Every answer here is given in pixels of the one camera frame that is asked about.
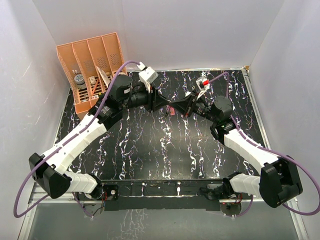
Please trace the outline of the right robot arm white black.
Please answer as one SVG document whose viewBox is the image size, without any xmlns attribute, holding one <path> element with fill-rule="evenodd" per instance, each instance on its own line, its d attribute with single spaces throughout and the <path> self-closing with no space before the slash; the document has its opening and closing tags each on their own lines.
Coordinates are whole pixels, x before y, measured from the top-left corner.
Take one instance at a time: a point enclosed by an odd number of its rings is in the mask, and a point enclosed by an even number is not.
<svg viewBox="0 0 320 240">
<path fill-rule="evenodd" d="M 303 192 L 297 166 L 287 156 L 280 157 L 263 150 L 236 126 L 229 98 L 220 95 L 212 105 L 207 105 L 204 99 L 190 94 L 170 106 L 186 117 L 194 113 L 211 121 L 214 139 L 239 154 L 259 172 L 259 176 L 234 173 L 224 178 L 222 190 L 226 197 L 233 199 L 246 193 L 262 198 L 268 206 L 276 208 Z"/>
</svg>

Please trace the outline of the pink strap keyring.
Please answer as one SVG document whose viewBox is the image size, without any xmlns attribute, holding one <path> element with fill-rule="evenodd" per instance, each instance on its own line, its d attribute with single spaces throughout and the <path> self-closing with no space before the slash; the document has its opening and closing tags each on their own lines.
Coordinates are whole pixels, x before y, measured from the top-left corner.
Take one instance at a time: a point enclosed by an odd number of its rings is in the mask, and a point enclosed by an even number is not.
<svg viewBox="0 0 320 240">
<path fill-rule="evenodd" d="M 170 115 L 174 116 L 175 115 L 175 109 L 173 107 L 170 107 Z"/>
</svg>

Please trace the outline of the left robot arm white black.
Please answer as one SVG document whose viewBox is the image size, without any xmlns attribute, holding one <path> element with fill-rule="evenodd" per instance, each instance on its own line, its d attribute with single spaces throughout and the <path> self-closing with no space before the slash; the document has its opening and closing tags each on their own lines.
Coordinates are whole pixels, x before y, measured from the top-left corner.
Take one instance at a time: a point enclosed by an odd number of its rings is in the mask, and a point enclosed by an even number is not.
<svg viewBox="0 0 320 240">
<path fill-rule="evenodd" d="M 146 88 L 141 81 L 132 85 L 128 76 L 117 76 L 114 84 L 66 137 L 43 154 L 33 153 L 29 157 L 33 180 L 52 199 L 70 192 L 85 193 L 93 200 L 99 199 L 104 189 L 100 180 L 88 173 L 70 172 L 71 163 L 95 139 L 120 121 L 125 109 L 143 106 L 153 112 L 169 103 L 154 85 Z"/>
</svg>

